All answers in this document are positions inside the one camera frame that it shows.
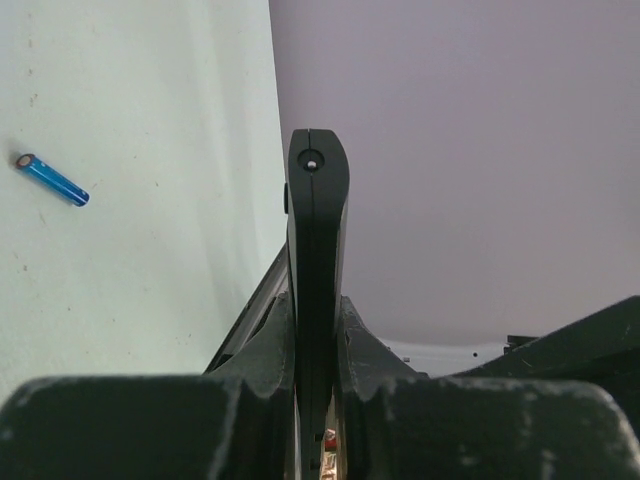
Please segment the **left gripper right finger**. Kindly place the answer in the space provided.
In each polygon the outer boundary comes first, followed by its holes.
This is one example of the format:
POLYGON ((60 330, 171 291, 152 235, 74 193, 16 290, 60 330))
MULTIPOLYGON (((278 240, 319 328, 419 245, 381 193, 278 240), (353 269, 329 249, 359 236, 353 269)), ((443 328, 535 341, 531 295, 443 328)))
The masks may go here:
POLYGON ((639 370, 596 380, 431 378, 342 303, 342 479, 635 479, 639 370))

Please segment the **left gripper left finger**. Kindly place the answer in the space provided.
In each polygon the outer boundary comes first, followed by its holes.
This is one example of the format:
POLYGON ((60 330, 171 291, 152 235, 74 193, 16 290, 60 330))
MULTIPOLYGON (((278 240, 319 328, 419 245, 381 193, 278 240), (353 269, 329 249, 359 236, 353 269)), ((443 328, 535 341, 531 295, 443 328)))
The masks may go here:
POLYGON ((278 296, 262 329, 213 372, 49 377, 1 409, 5 479, 291 476, 294 324, 278 296))

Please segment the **black remote control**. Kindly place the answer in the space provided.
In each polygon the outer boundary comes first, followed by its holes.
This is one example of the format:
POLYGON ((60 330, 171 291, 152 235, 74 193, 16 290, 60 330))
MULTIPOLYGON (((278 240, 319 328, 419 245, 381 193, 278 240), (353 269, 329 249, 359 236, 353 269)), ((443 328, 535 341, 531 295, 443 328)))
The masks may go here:
POLYGON ((296 326, 295 387, 300 473, 321 475, 326 415, 336 363, 337 319, 350 171, 338 136, 293 132, 286 172, 287 253, 296 326))

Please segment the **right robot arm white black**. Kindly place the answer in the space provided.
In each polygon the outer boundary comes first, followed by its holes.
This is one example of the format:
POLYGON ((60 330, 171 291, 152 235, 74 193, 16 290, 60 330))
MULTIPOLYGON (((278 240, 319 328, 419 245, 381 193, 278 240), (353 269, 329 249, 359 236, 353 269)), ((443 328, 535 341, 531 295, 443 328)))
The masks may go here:
POLYGON ((587 381, 638 370, 639 297, 631 296, 460 375, 587 381))

